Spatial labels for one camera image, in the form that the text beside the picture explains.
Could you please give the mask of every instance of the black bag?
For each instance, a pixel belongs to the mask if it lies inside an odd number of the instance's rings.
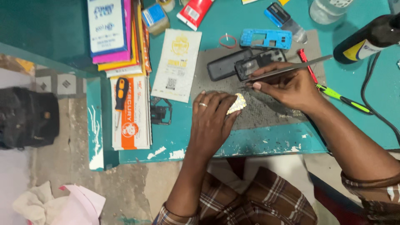
[[[51,145],[58,136],[58,100],[53,93],[0,89],[0,149]]]

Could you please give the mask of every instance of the cable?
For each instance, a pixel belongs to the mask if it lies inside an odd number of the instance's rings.
[[[376,64],[376,61],[378,60],[379,55],[380,55],[380,52],[376,53],[375,56],[371,56],[369,58],[369,60],[368,60],[367,74],[365,75],[364,83],[362,84],[362,87],[361,87],[361,99],[364,102],[364,104],[369,108],[369,110],[371,110],[371,112],[376,115],[376,117],[378,117],[380,120],[382,120],[384,123],[386,123],[393,130],[394,134],[396,135],[397,142],[399,142],[399,145],[400,145],[400,132],[399,132],[399,130],[391,122],[386,120],[381,114],[376,112],[370,106],[370,104],[368,104],[367,100],[365,99],[365,89],[366,89],[366,87],[368,85],[368,82],[371,79],[372,72],[374,71],[375,64]]]

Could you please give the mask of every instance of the right hand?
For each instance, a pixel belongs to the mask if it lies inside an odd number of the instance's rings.
[[[263,68],[260,68],[250,77],[257,77],[272,70],[291,66],[289,62],[273,62]],[[285,106],[309,113],[325,99],[315,87],[315,83],[307,70],[302,68],[288,72],[286,75],[280,76],[275,80],[261,80],[252,85],[254,90],[268,94],[277,99]]]

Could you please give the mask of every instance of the red screwdriver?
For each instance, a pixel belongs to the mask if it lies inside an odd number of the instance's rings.
[[[297,54],[300,56],[300,59],[301,59],[302,62],[307,62],[307,57],[306,57],[306,54],[304,53],[304,48],[299,49],[299,50],[297,51]],[[314,82],[315,82],[316,84],[318,84],[317,78],[315,77],[315,74],[314,74],[314,72],[312,71],[311,67],[308,66],[307,68],[308,68],[308,71],[310,72],[311,77],[312,77],[312,79],[314,80]]]

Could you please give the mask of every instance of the orange screwdriver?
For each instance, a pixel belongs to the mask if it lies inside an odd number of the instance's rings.
[[[118,119],[115,120],[115,130],[117,130],[120,123],[122,111],[124,110],[126,95],[129,89],[129,81],[126,78],[120,77],[117,81],[117,87],[115,87],[115,110],[118,112]]]

